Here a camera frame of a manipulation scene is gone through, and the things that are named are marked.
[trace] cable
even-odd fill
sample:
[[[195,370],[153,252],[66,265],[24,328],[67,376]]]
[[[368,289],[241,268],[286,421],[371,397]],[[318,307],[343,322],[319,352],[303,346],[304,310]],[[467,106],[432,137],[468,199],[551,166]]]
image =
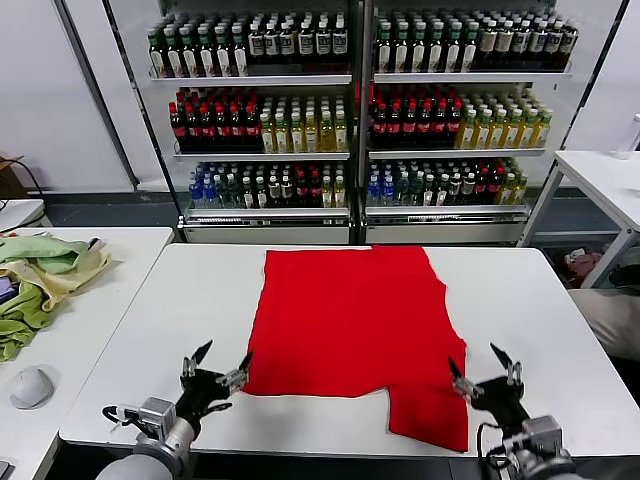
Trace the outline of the cable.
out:
[[[44,197],[44,193],[42,193],[42,188],[40,188],[40,184],[36,180],[36,177],[33,176],[33,173],[31,173],[31,170],[29,169],[29,167],[27,167],[24,163],[22,163],[20,161],[23,158],[24,158],[24,155],[21,155],[18,158],[13,158],[13,159],[12,158],[0,157],[0,163],[2,163],[2,162],[16,163],[16,164],[20,165],[22,168],[24,168],[27,171],[27,173],[29,174],[29,177],[31,177],[31,181],[33,182],[33,184],[38,189],[38,193],[40,194],[40,198],[43,198]],[[0,212],[7,206],[7,203],[8,203],[8,201],[4,201],[4,203],[0,207]],[[28,220],[28,221],[26,221],[24,223],[21,223],[19,225],[16,225],[15,227],[5,228],[4,230],[0,230],[0,234],[8,233],[8,232],[11,232],[13,230],[17,230],[18,228],[22,228],[22,227],[28,227],[29,225],[31,225],[33,223],[36,223],[38,220],[42,220],[45,217],[46,214],[47,214],[47,205],[45,203],[42,213],[40,215],[38,215],[36,218]]]

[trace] white table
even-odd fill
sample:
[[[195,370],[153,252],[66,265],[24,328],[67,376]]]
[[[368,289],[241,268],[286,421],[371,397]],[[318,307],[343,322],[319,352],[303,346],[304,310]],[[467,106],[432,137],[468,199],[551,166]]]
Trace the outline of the white table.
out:
[[[267,249],[167,247],[64,421],[61,438],[85,445],[134,444],[137,430],[112,432],[101,409],[141,405],[149,396],[176,401],[182,357],[210,338],[215,343],[203,368],[224,372],[237,367],[263,286]],[[523,405],[533,416],[554,415],[572,454],[640,454],[640,410],[540,252],[426,250],[448,285],[453,325],[469,346],[469,378],[482,381],[504,373],[489,347],[493,341],[523,362]],[[327,281],[342,282],[346,273],[318,268]],[[371,300],[377,301],[378,294],[372,292]],[[204,419],[196,451],[457,455],[388,433],[385,391],[355,399],[238,393],[232,402],[233,408]],[[476,428],[489,419],[486,413],[469,412],[467,455],[475,455]],[[487,431],[485,450],[498,440],[497,432]]]
[[[36,220],[44,211],[44,201],[39,199],[7,200],[6,206],[0,210],[0,231],[28,224],[30,227],[51,227],[45,215]]]
[[[581,288],[598,286],[616,266],[640,231],[640,152],[628,160],[601,152],[558,151],[551,172],[518,242],[526,247],[549,207],[563,177],[567,177],[619,227],[620,233]]]
[[[20,235],[50,231],[63,240],[99,237],[113,264],[66,298],[15,360],[0,363],[0,460],[15,466],[11,480],[44,478],[59,445],[58,429],[111,334],[129,308],[160,252],[173,238],[171,228],[24,228]],[[16,410],[6,385],[35,365],[55,384],[41,408]]]

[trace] refrigerator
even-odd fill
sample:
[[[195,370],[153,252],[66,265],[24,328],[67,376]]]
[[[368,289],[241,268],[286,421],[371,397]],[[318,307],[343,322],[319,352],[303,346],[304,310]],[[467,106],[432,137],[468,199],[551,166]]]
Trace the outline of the refrigerator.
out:
[[[134,99],[137,103],[135,110],[139,118],[132,119],[132,115],[122,115],[124,108],[122,105],[126,102],[123,100],[124,94],[121,94],[119,97],[121,101],[113,102],[112,106],[114,110],[112,116],[116,117],[114,118],[116,129],[124,135],[130,130],[128,124],[135,123],[138,133],[136,137],[141,138],[139,138],[139,144],[136,144],[136,138],[129,134],[127,141],[124,142],[130,145],[131,151],[136,152],[136,154],[129,154],[129,159],[135,163],[138,155],[144,156],[145,161],[148,161],[151,155],[157,158],[180,211],[180,217],[177,219],[178,227],[184,232],[186,238],[193,242],[266,244],[515,243],[530,213],[531,205],[526,201],[495,205],[492,201],[484,199],[480,203],[453,201],[444,202],[443,205],[433,203],[424,205],[424,201],[411,202],[398,198],[396,202],[383,204],[380,200],[368,199],[372,164],[381,167],[389,163],[393,165],[395,171],[397,165],[400,165],[398,162],[403,162],[407,168],[412,166],[412,161],[421,165],[429,162],[431,165],[437,162],[447,164],[454,162],[455,165],[461,165],[462,162],[468,165],[472,162],[484,162],[486,165],[494,165],[494,159],[509,158],[516,159],[518,172],[528,175],[528,188],[540,187],[551,165],[553,152],[563,148],[568,136],[571,138],[572,124],[576,116],[579,119],[578,113],[581,107],[588,102],[586,97],[590,91],[588,87],[592,84],[593,74],[601,55],[604,55],[609,46],[610,37],[619,20],[618,16],[624,10],[621,9],[623,6],[626,6],[624,0],[611,2],[487,0],[481,4],[463,0],[453,2],[332,0],[321,4],[282,1],[265,4],[246,0],[233,5],[200,0],[69,1],[71,17],[85,44],[90,63],[96,63],[95,68],[99,72],[114,69],[126,72],[129,83],[127,87],[133,92],[128,99],[127,108],[130,113],[133,113],[131,99]],[[562,70],[472,68],[469,72],[461,72],[459,68],[454,68],[451,72],[444,72],[442,68],[438,68],[434,72],[429,72],[425,71],[426,68],[423,66],[421,71],[412,72],[408,63],[406,71],[397,73],[393,69],[382,73],[378,68],[379,51],[376,45],[380,35],[380,20],[384,15],[390,23],[393,23],[393,35],[397,33],[398,21],[406,20],[407,23],[411,23],[409,29],[411,36],[408,39],[411,43],[417,19],[414,13],[421,16],[425,23],[429,23],[427,30],[431,30],[433,15],[436,16],[435,20],[442,20],[437,18],[438,15],[445,17],[443,23],[450,28],[452,22],[459,20],[456,16],[473,15],[472,12],[476,10],[482,10],[488,18],[492,11],[498,12],[500,17],[508,9],[511,13],[509,18],[512,18],[517,16],[518,11],[542,12],[545,8],[547,17],[555,18],[561,15],[565,23],[571,19],[574,22],[573,25],[577,25],[578,28],[579,35],[575,46],[571,50],[566,67]],[[89,9],[92,10],[91,28],[83,29],[83,22],[89,16],[87,14]],[[336,30],[337,13],[342,13],[348,45],[346,54],[322,59],[317,50],[320,47],[316,43],[311,60],[303,58],[298,51],[295,59],[281,55],[282,58],[271,58],[262,62],[260,59],[250,57],[248,41],[251,30],[248,26],[250,27],[257,16],[262,15],[260,31],[263,31],[266,20],[275,18],[274,13],[277,13],[278,24],[281,21],[286,23],[286,16],[292,15],[297,36],[302,33],[301,23],[307,14],[311,15],[312,28],[316,28],[315,33],[318,33],[320,31],[318,22],[325,12],[328,15],[328,27],[333,30]],[[158,69],[154,68],[152,55],[150,55],[148,30],[150,28],[164,30],[167,23],[162,25],[163,19],[171,19],[169,21],[171,25],[171,22],[180,18],[186,25],[193,22],[191,28],[194,30],[194,38],[195,30],[202,24],[209,23],[210,20],[212,53],[215,53],[218,44],[215,38],[215,26],[226,21],[227,30],[233,30],[234,23],[242,19],[241,31],[245,35],[244,41],[247,42],[245,45],[247,47],[246,76],[240,75],[237,68],[233,67],[234,40],[230,31],[226,31],[225,40],[229,44],[228,58],[232,66],[230,76],[223,75],[213,55],[215,67],[211,72],[213,76],[200,76],[196,71],[188,78],[164,78],[159,74]],[[106,28],[110,29],[113,36],[113,41],[109,45],[105,44]],[[178,35],[179,26],[174,28],[175,35]],[[98,30],[101,32],[100,40],[92,34]],[[429,47],[430,40],[429,36],[425,38],[425,48]],[[443,50],[447,46],[446,42],[443,43]],[[116,51],[114,49],[119,53],[117,61],[120,64],[118,65],[114,63],[114,51]],[[107,50],[109,51],[108,62],[107,55],[104,53]],[[113,86],[116,82],[109,79],[107,83],[107,80],[103,81],[98,77],[100,75],[96,78],[98,86],[103,90],[109,106],[108,99],[112,90],[116,90]],[[121,90],[124,88],[122,78],[119,78],[118,82],[118,90]],[[396,147],[385,145],[384,148],[379,148],[372,141],[370,131],[374,123],[372,115],[375,115],[372,103],[375,103],[376,92],[395,91],[397,95],[404,98],[419,95],[423,91],[441,92],[452,87],[458,92],[457,95],[471,96],[477,93],[494,95],[496,98],[500,98],[499,95],[505,91],[517,92],[512,93],[514,96],[532,91],[537,102],[553,111],[546,143],[540,148],[467,149],[453,148],[449,145],[434,149],[429,145],[424,146],[415,142]],[[285,108],[289,121],[292,99],[300,97],[298,101],[304,104],[313,97],[316,116],[319,117],[321,110],[318,105],[328,97],[331,121],[334,123],[338,106],[336,99],[339,98],[340,108],[343,109],[346,119],[346,147],[338,149],[334,145],[332,148],[308,151],[308,148],[295,149],[288,146],[283,149],[283,153],[265,153],[264,147],[258,145],[259,141],[256,142],[257,147],[253,145],[255,148],[249,149],[244,148],[246,145],[243,141],[238,141],[236,145],[228,144],[226,147],[219,148],[214,146],[194,149],[186,144],[181,148],[175,130],[172,128],[169,112],[169,103],[177,101],[178,91],[182,91],[186,96],[197,92],[198,98],[209,95],[211,102],[220,101],[224,95],[233,99],[234,95],[241,92],[245,98],[254,95],[253,98],[258,99],[258,107],[262,107],[262,102],[268,97],[272,97],[275,106],[280,97],[284,96],[287,98]],[[227,112],[228,107],[225,105],[225,114]],[[141,125],[146,129],[144,138],[140,135]],[[317,125],[318,137],[322,133],[321,129],[320,122]],[[510,160],[507,164],[514,165],[512,162],[513,160]],[[251,175],[255,169],[262,167],[267,194],[267,203],[263,206],[266,208],[256,208],[261,205],[254,176],[250,179],[252,200],[249,204],[243,201],[244,192],[237,193],[235,201],[227,201],[224,205],[205,202],[207,198],[204,194],[199,197],[200,193],[196,192],[194,195],[193,177],[196,177],[196,182],[200,181],[202,184],[201,172],[209,169],[210,181],[213,183],[213,176],[220,165],[224,165],[224,169],[220,171],[222,182],[225,182],[224,177],[233,168],[236,184],[240,184],[244,178],[244,172],[249,168],[252,169],[249,172]],[[297,176],[300,170],[303,171],[306,190],[303,189],[302,194],[306,193],[306,196],[298,195],[300,193],[298,185],[293,182],[293,197],[290,200],[284,198],[280,191],[279,198],[271,201],[269,180],[266,177],[270,178],[271,170],[274,169],[277,174],[276,183],[280,188],[282,188],[282,170],[289,170],[291,177]],[[343,197],[341,192],[337,192],[336,172],[340,173],[343,179]],[[317,182],[311,185],[311,180],[315,180],[317,176],[322,180],[325,173],[330,177],[330,186],[327,189],[323,189]],[[236,187],[237,185],[234,185],[234,192],[237,192]],[[315,189],[315,195],[311,194],[312,189]],[[337,193],[340,194],[338,202],[336,202]]]

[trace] white wall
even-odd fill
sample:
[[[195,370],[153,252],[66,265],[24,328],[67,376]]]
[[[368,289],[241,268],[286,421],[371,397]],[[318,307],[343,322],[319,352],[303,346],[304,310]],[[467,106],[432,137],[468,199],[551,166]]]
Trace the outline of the white wall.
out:
[[[2,7],[0,154],[24,155],[50,192],[131,191],[53,4],[4,0]]]

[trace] green towel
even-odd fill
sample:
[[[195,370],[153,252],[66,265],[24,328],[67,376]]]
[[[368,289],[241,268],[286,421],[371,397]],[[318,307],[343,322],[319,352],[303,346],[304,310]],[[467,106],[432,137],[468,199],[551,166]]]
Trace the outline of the green towel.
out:
[[[0,238],[0,264],[20,258],[48,273],[66,273],[78,266],[89,250],[86,242],[65,242],[50,236]]]

